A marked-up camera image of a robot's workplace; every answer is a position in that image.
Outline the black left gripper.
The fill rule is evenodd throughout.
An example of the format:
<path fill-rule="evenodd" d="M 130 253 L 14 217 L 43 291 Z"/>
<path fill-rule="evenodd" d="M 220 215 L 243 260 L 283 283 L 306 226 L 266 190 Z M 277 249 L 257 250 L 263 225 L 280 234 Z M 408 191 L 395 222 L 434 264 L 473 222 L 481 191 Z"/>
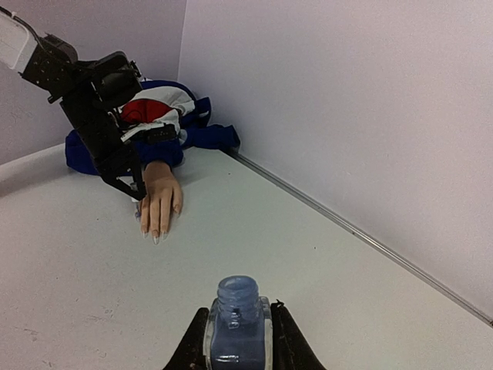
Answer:
<path fill-rule="evenodd" d="M 87 175 L 98 176 L 107 185 L 142 200 L 146 195 L 142 164 L 132 144 L 121 139 L 114 116 L 101 109 L 92 85 L 84 85 L 62 98 L 60 106 L 72 124 L 65 138 L 67 166 Z M 120 177 L 131 176 L 127 183 Z"/>

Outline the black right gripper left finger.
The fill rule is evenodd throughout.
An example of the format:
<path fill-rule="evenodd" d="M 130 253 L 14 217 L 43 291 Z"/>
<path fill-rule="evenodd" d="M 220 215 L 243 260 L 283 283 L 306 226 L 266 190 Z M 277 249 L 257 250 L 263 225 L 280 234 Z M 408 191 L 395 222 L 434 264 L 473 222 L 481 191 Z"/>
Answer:
<path fill-rule="evenodd" d="M 209 317 L 208 308 L 199 308 L 163 370 L 206 370 L 203 341 Z"/>

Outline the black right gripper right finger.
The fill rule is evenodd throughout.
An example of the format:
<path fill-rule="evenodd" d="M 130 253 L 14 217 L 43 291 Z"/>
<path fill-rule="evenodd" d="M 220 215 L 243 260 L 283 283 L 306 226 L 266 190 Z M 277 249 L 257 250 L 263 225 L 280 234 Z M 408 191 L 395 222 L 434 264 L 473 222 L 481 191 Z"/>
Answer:
<path fill-rule="evenodd" d="M 270 308 L 273 319 L 273 369 L 326 370 L 286 305 L 277 301 Z"/>

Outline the blue nail polish bottle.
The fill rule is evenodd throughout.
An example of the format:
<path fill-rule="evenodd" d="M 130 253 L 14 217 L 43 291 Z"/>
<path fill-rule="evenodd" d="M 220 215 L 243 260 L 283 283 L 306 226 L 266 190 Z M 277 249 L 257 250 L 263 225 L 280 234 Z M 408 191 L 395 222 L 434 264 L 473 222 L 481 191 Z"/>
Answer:
<path fill-rule="evenodd" d="M 272 369 L 273 320 L 270 301 L 248 276 L 225 277 L 217 286 L 203 337 L 206 367 Z"/>

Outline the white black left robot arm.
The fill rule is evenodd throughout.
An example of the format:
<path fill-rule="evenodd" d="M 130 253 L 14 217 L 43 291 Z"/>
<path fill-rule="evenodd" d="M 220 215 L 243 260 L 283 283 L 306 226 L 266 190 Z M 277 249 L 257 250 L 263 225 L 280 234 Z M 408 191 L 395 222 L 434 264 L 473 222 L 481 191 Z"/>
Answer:
<path fill-rule="evenodd" d="M 119 109 L 141 92 L 141 74 L 124 52 L 82 61 L 59 37 L 40 36 L 15 12 L 1 10 L 1 61 L 59 102 L 72 131 L 65 161 L 80 173 L 99 176 L 135 201 L 146 197 L 137 149 L 125 135 Z"/>

